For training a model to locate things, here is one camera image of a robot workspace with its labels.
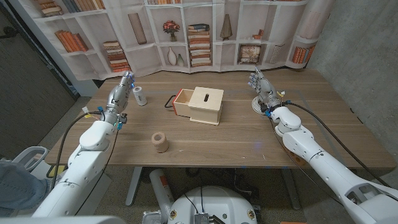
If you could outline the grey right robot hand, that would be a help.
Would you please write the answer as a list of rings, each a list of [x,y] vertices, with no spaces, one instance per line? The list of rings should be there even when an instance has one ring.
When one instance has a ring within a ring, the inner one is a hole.
[[[277,98],[274,86],[257,67],[255,68],[255,72],[249,76],[248,85],[255,89],[259,97],[258,102],[262,112],[272,112],[282,105],[281,101]]]

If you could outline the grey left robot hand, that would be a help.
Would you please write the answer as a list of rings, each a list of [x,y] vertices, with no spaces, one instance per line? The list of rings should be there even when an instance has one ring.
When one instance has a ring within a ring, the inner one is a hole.
[[[116,85],[109,94],[104,120],[114,124],[119,115],[126,109],[129,95],[134,88],[134,73],[125,71],[120,83]]]

